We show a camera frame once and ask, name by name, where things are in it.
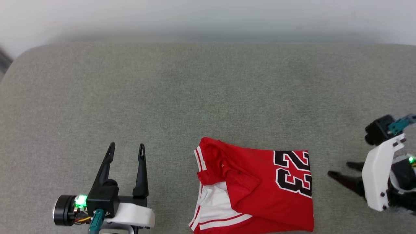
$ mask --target dark object in corner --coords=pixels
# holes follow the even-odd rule
[[[0,72],[5,74],[11,64],[12,60],[0,51]]]

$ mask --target green light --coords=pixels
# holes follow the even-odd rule
[[[87,206],[87,195],[79,195],[77,199],[75,200],[75,206],[80,207],[86,207]]]

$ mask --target white wall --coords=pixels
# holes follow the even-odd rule
[[[81,40],[416,45],[416,0],[0,0],[12,58]]]

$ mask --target basketball jersey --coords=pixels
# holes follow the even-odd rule
[[[200,181],[195,234],[313,231],[307,151],[242,148],[203,138],[194,151]]]

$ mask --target black number with white outline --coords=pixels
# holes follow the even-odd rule
[[[291,161],[297,170],[310,172],[309,154],[303,152],[302,157],[306,160],[306,163],[293,151],[275,151],[274,164],[289,168],[289,161]],[[289,182],[287,178],[292,175],[289,170],[284,168],[276,170],[276,184],[279,188],[312,198],[312,176],[310,174],[304,174],[302,179],[293,176],[293,182]]]

